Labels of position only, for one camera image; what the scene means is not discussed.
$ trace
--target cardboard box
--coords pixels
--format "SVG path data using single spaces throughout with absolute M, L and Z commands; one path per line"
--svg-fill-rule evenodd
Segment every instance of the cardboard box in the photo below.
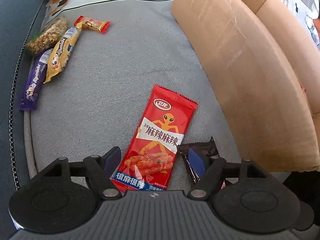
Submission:
M 320 51 L 280 0 L 242 0 L 265 25 L 305 89 L 311 112 L 320 112 Z
M 268 171 L 320 166 L 315 127 L 283 51 L 241 0 L 174 0 L 242 158 Z

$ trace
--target metal chain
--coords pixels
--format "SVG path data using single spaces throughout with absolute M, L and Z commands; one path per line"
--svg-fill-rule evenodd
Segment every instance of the metal chain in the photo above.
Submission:
M 16 90 L 16 83 L 17 83 L 17 77 L 18 77 L 18 71 L 19 71 L 19 66 L 21 62 L 21 57 L 22 53 L 24 51 L 25 45 L 27 44 L 27 40 L 29 38 L 29 35 L 31 33 L 31 29 L 36 21 L 36 18 L 40 12 L 40 9 L 44 3 L 44 0 L 40 4 L 35 17 L 32 20 L 31 26 L 29 28 L 29 31 L 27 33 L 26 39 L 24 40 L 23 46 L 21 48 L 20 54 L 19 54 L 19 59 L 16 65 L 16 70 L 14 72 L 14 77 L 13 77 L 13 82 L 12 82 L 12 89 L 11 89 L 11 97 L 10 97 L 10 108 L 9 108 L 9 141 L 10 141 L 10 155 L 11 155 L 11 165 L 12 165 L 12 174 L 13 174 L 13 180 L 16 186 L 16 190 L 18 191 L 20 188 L 20 183 L 19 183 L 19 178 L 17 175 L 17 167 L 16 167 L 16 161 L 15 161 L 15 156 L 14 156 L 14 149 L 13 149 L 13 133 L 12 133 L 12 118 L 13 118 L 13 102 L 14 102 L 14 93 Z

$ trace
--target barcode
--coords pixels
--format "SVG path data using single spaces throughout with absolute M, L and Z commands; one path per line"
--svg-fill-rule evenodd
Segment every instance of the barcode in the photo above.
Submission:
M 67 30 L 67 32 L 64 36 L 68 39 L 71 39 L 73 37 L 73 35 L 75 35 L 77 29 L 78 29 L 77 27 L 71 27 L 69 30 Z
M 42 62 L 44 64 L 48 63 L 48 59 L 50 57 L 50 54 L 52 52 L 53 49 L 49 49 L 47 50 L 44 54 L 42 54 L 41 58 L 39 59 L 39 62 Z

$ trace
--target orange alien figure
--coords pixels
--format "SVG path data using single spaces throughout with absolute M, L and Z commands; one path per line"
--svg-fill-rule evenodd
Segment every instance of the orange alien figure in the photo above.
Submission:
M 163 121 L 160 120 L 155 120 L 153 121 L 154 124 L 159 123 L 161 126 L 162 130 L 168 131 L 169 129 L 175 129 L 176 133 L 179 133 L 178 127 L 176 125 L 170 125 L 172 122 L 174 122 L 174 117 L 172 114 L 167 113 L 163 116 Z M 163 146 L 162 143 L 158 142 L 158 141 L 152 141 L 149 144 L 147 144 L 145 147 L 143 147 L 140 151 L 140 154 L 143 155 L 145 153 L 145 151 L 150 150 L 154 147 L 156 147 L 157 145 L 160 146 L 161 152 L 166 152 L 165 151 L 165 147 Z

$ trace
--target small red and yellow wrapper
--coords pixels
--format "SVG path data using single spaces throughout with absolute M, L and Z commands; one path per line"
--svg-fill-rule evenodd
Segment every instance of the small red and yellow wrapper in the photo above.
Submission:
M 198 104 L 154 85 L 138 129 L 113 183 L 126 190 L 166 190 L 177 145 L 187 132 Z
M 100 33 L 105 33 L 111 22 L 103 22 L 94 19 L 90 19 L 84 16 L 79 16 L 75 21 L 74 26 L 82 27 L 83 29 L 90 29 Z

